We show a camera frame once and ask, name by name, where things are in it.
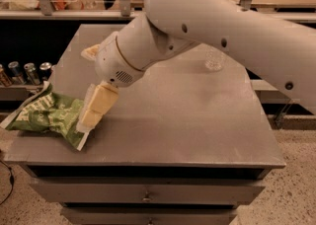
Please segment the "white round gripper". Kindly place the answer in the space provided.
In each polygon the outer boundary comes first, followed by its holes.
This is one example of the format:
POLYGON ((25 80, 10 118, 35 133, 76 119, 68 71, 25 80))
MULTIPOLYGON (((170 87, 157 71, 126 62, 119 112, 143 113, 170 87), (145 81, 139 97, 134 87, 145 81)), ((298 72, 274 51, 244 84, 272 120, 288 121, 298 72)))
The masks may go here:
POLYGON ((121 55, 117 44, 118 34, 113 32, 100 45, 95 44, 81 52, 85 59, 95 61, 97 75, 106 82, 91 84, 88 88, 76 125, 79 132, 90 132, 96 127, 118 100, 117 87, 128 87, 144 75, 143 71, 133 68, 121 55))

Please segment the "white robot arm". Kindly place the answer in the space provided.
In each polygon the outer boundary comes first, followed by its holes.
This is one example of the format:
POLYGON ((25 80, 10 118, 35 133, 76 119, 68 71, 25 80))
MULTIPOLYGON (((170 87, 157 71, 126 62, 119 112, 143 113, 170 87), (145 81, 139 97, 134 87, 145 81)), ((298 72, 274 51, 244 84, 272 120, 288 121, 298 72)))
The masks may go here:
POLYGON ((152 65, 204 43, 316 113, 316 33, 228 0, 144 0, 144 11, 94 46, 102 82, 91 86, 76 128, 96 127, 152 65))

